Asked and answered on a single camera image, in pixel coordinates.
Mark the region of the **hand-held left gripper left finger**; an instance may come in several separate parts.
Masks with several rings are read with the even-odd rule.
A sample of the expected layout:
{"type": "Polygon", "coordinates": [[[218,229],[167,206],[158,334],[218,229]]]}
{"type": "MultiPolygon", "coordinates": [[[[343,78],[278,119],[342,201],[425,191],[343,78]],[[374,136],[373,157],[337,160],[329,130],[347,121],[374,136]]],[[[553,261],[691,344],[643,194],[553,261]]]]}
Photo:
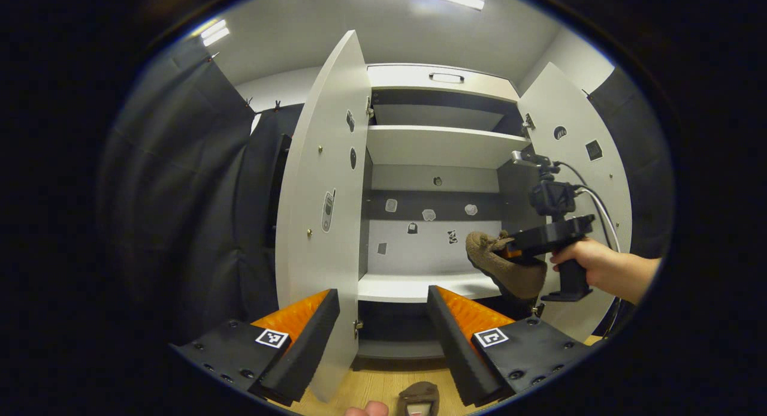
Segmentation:
{"type": "Polygon", "coordinates": [[[339,314],[338,291],[324,290],[256,321],[228,319],[170,347],[228,388],[289,407],[314,378],[339,314]]]}

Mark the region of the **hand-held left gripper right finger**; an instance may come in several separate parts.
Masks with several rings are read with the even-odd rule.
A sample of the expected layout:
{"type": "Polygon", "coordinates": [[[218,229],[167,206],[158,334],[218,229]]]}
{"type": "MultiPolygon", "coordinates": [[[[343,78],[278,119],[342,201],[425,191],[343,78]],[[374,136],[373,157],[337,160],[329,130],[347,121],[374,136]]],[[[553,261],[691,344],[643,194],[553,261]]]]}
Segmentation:
{"type": "Polygon", "coordinates": [[[540,388],[592,350],[537,316],[512,320],[437,285],[428,288],[427,312],[467,406],[482,407],[540,388]]]}

